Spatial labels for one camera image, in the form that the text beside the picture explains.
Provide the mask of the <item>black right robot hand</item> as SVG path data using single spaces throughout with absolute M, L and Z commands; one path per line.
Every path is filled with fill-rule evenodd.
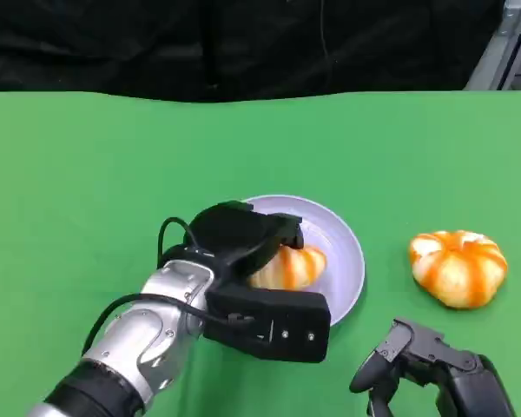
M 349 389 L 368 392 L 369 416 L 391 416 L 390 402 L 402 379 L 438 387 L 436 407 L 441 416 L 516 415 L 498 371 L 485 355 L 458 350 L 444 341 L 442 333 L 396 318 Z

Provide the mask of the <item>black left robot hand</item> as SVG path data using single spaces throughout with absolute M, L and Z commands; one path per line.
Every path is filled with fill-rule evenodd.
M 168 261 L 185 260 L 211 268 L 223 281 L 244 282 L 264 268 L 282 246 L 304 246 L 302 219 L 283 213 L 262 214 L 251 203 L 228 201 L 203 209 L 187 223 L 169 217 L 160 227 L 157 241 L 157 267 Z M 164 247 L 168 225 L 184 230 L 182 242 Z

